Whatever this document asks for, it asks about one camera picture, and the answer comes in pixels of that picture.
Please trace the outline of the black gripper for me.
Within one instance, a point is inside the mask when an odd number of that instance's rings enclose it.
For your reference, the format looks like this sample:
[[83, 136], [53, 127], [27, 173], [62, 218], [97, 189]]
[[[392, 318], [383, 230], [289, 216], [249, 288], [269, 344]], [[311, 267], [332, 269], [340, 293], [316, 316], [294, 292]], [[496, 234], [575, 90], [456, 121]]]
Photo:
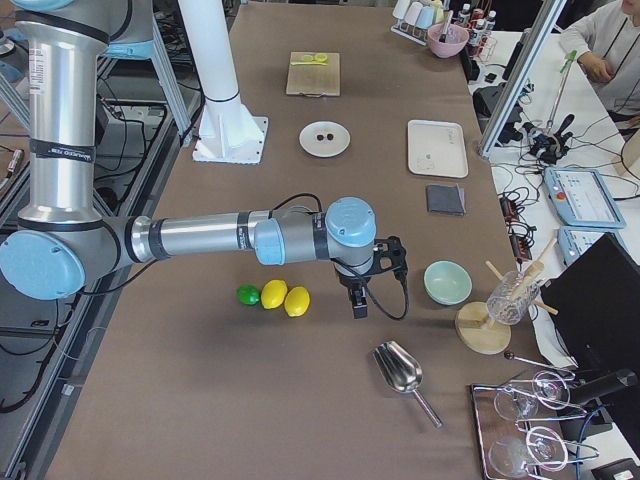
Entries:
[[364, 287], [376, 276], [392, 273], [394, 278], [406, 286], [406, 249], [397, 236], [377, 238], [373, 244], [371, 265], [364, 272], [355, 267], [334, 261], [339, 283], [348, 288], [352, 313], [355, 319], [368, 316], [368, 306]]

